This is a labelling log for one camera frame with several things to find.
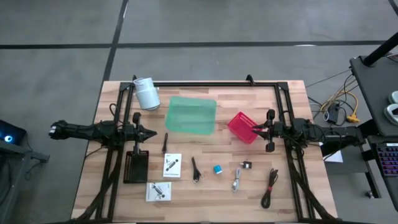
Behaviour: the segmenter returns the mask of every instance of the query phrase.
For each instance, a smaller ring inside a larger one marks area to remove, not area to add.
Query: white cup
[[[156,110],[160,106],[160,100],[152,78],[138,78],[133,83],[141,109]]]

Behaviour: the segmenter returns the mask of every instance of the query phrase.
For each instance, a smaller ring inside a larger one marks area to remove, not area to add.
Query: concrete floor
[[[122,0],[2,0],[0,45],[110,44]],[[129,0],[120,43],[208,41],[386,40],[398,30],[388,0]],[[376,45],[119,49],[110,80],[304,80],[310,84],[348,69],[348,60]],[[25,182],[13,223],[65,221],[70,217],[86,141],[53,141],[54,121],[93,121],[109,49],[0,49],[0,119],[27,130],[30,145],[51,155]],[[327,100],[348,74],[307,89]],[[358,89],[358,116],[370,118]],[[394,223],[392,206],[375,164],[382,198],[363,197],[363,174],[327,168],[339,217]]]

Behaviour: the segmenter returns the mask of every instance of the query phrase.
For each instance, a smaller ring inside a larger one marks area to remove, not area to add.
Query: red basket
[[[254,121],[248,118],[244,113],[239,112],[232,121],[229,122],[229,130],[234,133],[240,140],[246,144],[251,144],[256,138],[257,134],[254,134],[252,130],[261,131],[261,129],[253,129],[252,127],[257,125]]]

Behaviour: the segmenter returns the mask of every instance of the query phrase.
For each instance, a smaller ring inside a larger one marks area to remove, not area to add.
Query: white card
[[[163,177],[181,177],[181,154],[164,155]]]
[[[172,183],[147,183],[147,202],[161,202],[172,199]]]

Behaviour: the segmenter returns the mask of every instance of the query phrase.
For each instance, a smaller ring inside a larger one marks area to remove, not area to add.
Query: green tray
[[[215,100],[172,96],[166,127],[175,132],[213,134],[216,107]]]

